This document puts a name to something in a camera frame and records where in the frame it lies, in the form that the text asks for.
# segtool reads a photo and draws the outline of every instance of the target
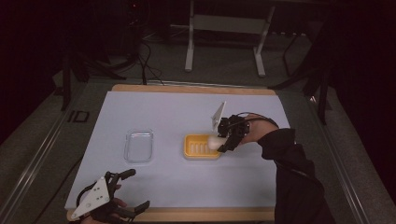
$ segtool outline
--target black sleeve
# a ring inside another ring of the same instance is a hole
[[[293,129],[279,129],[258,141],[262,157],[276,163],[276,224],[335,223],[315,178],[315,166],[294,143]]]

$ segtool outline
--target yellow tray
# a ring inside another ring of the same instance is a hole
[[[191,160],[216,160],[220,152],[207,146],[209,134],[189,134],[184,138],[184,156]]]

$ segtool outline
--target white triangular bracket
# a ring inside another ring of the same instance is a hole
[[[100,207],[109,201],[110,197],[108,196],[107,183],[105,178],[101,177],[72,214],[72,218],[77,218],[91,212],[93,209]]]
[[[213,132],[215,133],[218,131],[218,127],[221,121],[222,112],[224,110],[225,104],[226,104],[225,101],[221,103],[221,106],[219,107],[218,111],[216,111],[216,113],[212,116],[212,129]]]

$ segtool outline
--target white metal frame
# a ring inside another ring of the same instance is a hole
[[[268,35],[268,29],[274,15],[274,11],[275,6],[272,6],[266,20],[208,16],[199,14],[195,15],[194,0],[190,0],[190,29],[185,66],[186,72],[192,71],[192,62],[194,56],[194,30],[211,30],[245,34],[260,34],[261,38],[259,45],[253,48],[253,53],[256,60],[258,75],[259,77],[265,77],[264,66],[262,64],[262,46],[264,45],[265,37]]]

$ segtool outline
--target dark background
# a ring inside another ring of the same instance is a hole
[[[230,4],[221,13],[238,14],[245,2]],[[327,38],[320,45],[333,52],[336,66],[331,85],[396,202],[396,100],[392,81],[396,75],[396,7],[391,0],[344,2],[353,3],[354,7],[337,8],[331,14],[324,26]],[[163,35],[168,32],[166,24],[188,24],[189,1],[150,3],[150,24]],[[98,38],[100,27],[92,16],[92,4],[86,0],[6,0],[1,4],[0,143],[52,94],[55,86],[51,77],[61,70],[63,56],[69,49],[82,49],[105,61],[106,49],[118,43],[109,38],[120,31],[112,30]],[[127,15],[114,7],[108,19],[122,25],[120,18]],[[204,1],[202,10],[207,8]],[[287,8],[278,10],[271,29],[292,30],[295,24],[287,23],[292,14]],[[134,15],[145,16],[139,11]],[[260,11],[251,11],[250,15],[262,17]]]

